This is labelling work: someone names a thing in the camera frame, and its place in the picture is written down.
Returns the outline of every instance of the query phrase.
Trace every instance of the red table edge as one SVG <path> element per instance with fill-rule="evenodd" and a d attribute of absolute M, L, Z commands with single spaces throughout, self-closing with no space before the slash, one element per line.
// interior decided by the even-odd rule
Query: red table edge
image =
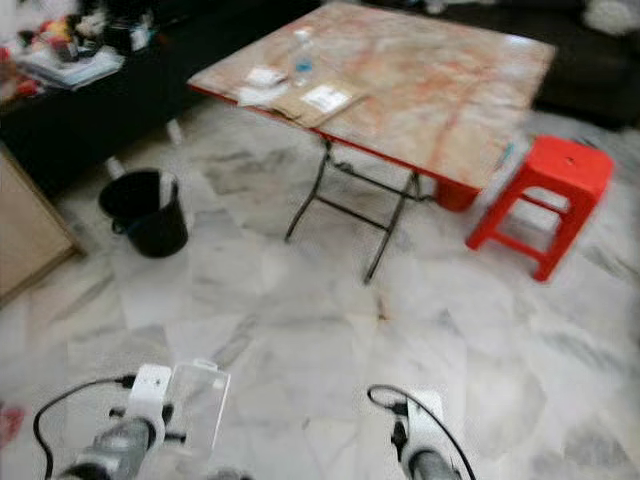
<path fill-rule="evenodd" d="M 199 87 L 198 85 L 194 85 L 190 82 L 188 82 L 189 88 L 191 88 L 191 90 L 198 92 L 198 93 L 202 93 L 204 95 L 209 95 L 212 97 L 216 97 L 220 100 L 223 100 L 226 103 L 229 103 L 231 105 L 235 105 L 238 106 L 238 101 L 227 97 L 221 93 L 216 93 L 216 92 L 212 92 L 211 90 L 207 90 L 206 88 L 203 87 Z M 423 170 L 423 169 L 419 169 L 416 168 L 415 165 L 411 165 L 409 163 L 403 162 L 402 160 L 395 158 L 395 157 L 391 157 L 389 155 L 386 155 L 384 153 L 378 152 L 376 150 L 373 150 L 371 148 L 367 148 L 364 147 L 362 145 L 359 145 L 357 143 L 353 143 L 349 140 L 345 140 L 344 138 L 340 138 L 337 137 L 335 135 L 332 135 L 330 133 L 327 132 L 323 132 L 322 130 L 320 130 L 320 128 L 315 127 L 315 128 L 304 128 L 301 127 L 299 125 L 296 125 L 293 122 L 290 122 L 288 120 L 286 120 L 285 118 L 279 116 L 279 115 L 275 115 L 271 112 L 269 112 L 268 110 L 264 110 L 262 108 L 257 108 L 257 107 L 238 107 L 238 108 L 243 108 L 245 110 L 249 110 L 251 112 L 257 113 L 259 115 L 262 115 L 264 117 L 268 117 L 270 119 L 276 120 L 278 122 L 281 123 L 286 123 L 288 126 L 295 126 L 298 127 L 302 130 L 306 130 L 308 132 L 311 133 L 315 133 L 316 135 L 319 135 L 323 138 L 326 138 L 327 140 L 334 142 L 334 143 L 338 143 L 344 146 L 347 146 L 349 148 L 353 148 L 354 150 L 359 150 L 361 152 L 367 153 L 369 155 L 373 155 L 375 157 L 379 157 L 382 158 L 383 160 L 389 162 L 389 163 L 393 163 L 395 165 L 398 165 L 399 167 L 402 168 L 406 168 L 408 170 L 411 170 L 412 172 L 416 172 L 419 175 L 424 175 L 430 178 L 433 178 L 436 182 L 437 182 L 437 187 L 436 187 L 436 193 L 435 193 L 435 199 L 436 202 L 443 208 L 453 211 L 453 212 L 462 212 L 464 210 L 467 210 L 474 202 L 474 200 L 476 199 L 476 197 L 482 192 L 482 189 L 480 188 L 475 188 L 475 187 L 470 187 L 468 185 L 465 185 L 463 183 L 457 182 L 455 180 L 452 180 L 450 178 L 444 177 L 442 175 L 439 175 L 437 173 L 433 173 L 430 172 L 428 170 Z"/>

